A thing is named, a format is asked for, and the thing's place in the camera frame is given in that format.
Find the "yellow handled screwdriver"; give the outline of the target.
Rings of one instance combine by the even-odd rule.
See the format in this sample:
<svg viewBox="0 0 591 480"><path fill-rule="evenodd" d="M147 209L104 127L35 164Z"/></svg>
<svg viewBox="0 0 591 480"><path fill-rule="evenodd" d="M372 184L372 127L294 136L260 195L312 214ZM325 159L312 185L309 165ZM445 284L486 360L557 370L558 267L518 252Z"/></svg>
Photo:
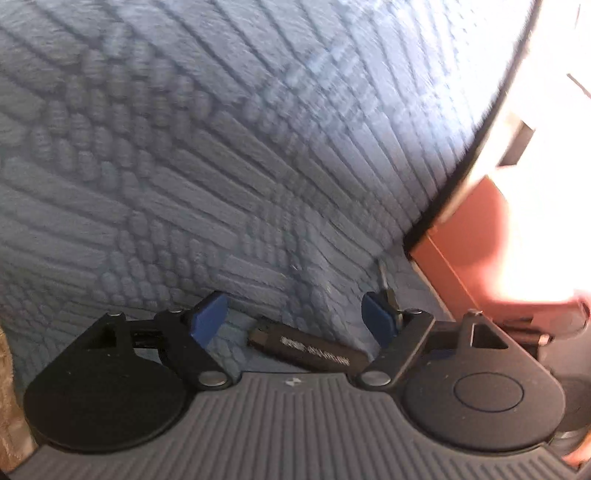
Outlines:
<svg viewBox="0 0 591 480"><path fill-rule="evenodd" d="M377 262L378 271L380 275L380 286L381 286L381 295L384 297L385 302L394 310L399 310L399 305L396 299L396 295L394 295L394 290L390 287L388 281L388 272L386 268L386 264L383 260L379 259Z"/></svg>

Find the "blue textured chair cover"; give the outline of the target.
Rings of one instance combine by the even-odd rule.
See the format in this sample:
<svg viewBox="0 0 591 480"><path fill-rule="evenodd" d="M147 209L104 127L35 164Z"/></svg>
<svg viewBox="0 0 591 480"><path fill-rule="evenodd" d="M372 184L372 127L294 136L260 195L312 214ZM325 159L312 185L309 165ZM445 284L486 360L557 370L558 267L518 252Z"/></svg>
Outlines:
<svg viewBox="0 0 591 480"><path fill-rule="evenodd" d="M404 236L459 173L531 1L5 1L1 325L28 384L109 310L228 294L374 353L377 261L443 316Z"/></svg>

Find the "black lighter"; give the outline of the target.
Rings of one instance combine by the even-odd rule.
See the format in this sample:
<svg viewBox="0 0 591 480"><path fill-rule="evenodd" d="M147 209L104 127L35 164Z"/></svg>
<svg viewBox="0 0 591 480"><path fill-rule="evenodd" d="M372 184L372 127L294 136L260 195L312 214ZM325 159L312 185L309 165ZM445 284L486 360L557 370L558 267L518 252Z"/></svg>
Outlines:
<svg viewBox="0 0 591 480"><path fill-rule="evenodd" d="M314 372L356 375L370 364L362 351L266 318L249 331L247 343L277 360Z"/></svg>

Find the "pink cardboard box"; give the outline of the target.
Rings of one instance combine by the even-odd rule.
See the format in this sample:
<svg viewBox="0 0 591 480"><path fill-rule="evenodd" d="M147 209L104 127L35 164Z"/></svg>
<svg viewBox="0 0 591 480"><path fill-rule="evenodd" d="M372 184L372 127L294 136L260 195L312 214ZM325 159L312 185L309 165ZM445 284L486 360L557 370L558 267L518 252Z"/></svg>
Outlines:
<svg viewBox="0 0 591 480"><path fill-rule="evenodd" d="M482 180L411 257L456 318L496 322L590 304L590 197L563 179L504 168Z"/></svg>

